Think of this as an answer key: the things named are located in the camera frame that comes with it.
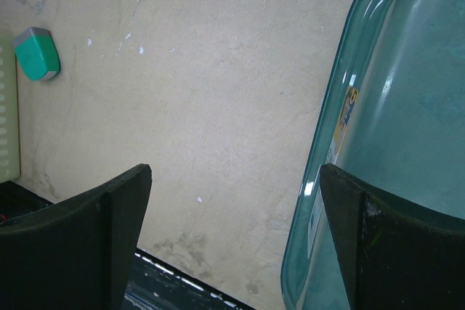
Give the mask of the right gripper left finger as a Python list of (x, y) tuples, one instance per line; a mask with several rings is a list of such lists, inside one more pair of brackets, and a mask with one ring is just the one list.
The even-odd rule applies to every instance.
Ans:
[(1, 223), (1, 308), (121, 308), (151, 185), (139, 164)]

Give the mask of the light green plastic tray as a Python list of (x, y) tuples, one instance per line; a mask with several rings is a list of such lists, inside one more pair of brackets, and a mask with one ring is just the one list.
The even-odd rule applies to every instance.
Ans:
[(17, 63), (12, 38), (1, 32), (1, 183), (20, 176)]

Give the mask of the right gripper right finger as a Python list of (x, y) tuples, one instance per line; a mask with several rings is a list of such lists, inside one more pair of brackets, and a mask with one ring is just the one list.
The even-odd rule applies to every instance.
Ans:
[(320, 191), (351, 309), (463, 309), (464, 220), (333, 164)]

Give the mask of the blue transparent basket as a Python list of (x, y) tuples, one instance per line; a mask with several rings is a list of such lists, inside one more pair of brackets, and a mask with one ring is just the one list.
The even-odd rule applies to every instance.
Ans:
[(333, 164), (464, 220), (464, 0), (354, 0), (281, 266), (287, 309), (351, 309), (320, 191)]

